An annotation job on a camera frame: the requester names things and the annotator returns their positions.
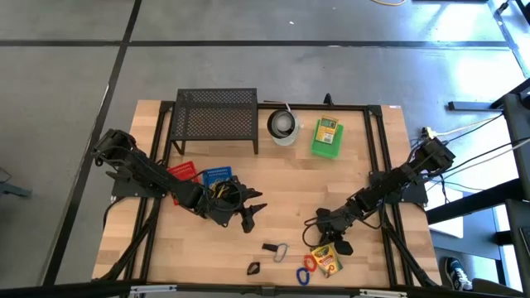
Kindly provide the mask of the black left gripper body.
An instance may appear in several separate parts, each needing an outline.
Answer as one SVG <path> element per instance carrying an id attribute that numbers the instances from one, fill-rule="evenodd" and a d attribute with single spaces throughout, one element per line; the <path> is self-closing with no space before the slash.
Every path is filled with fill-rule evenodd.
<path id="1" fill-rule="evenodd" d="M 243 231 L 250 233 L 253 230 L 253 216 L 249 214 L 248 207 L 244 207 L 248 189 L 239 181 L 237 176 L 231 176 L 227 180 L 219 182 L 213 190 L 201 186 L 202 193 L 198 203 L 198 215 L 227 228 L 231 218 L 235 214 L 240 214 Z"/>

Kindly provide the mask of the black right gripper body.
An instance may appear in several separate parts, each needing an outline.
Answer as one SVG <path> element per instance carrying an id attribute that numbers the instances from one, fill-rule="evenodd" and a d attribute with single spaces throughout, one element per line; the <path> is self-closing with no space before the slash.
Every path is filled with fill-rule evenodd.
<path id="1" fill-rule="evenodd" d="M 345 229 L 348 227 L 348 221 L 344 208 L 331 211 L 330 209 L 318 208 L 316 217 L 309 220 L 322 236 L 327 236 L 332 243 L 336 240 L 343 240 Z"/>

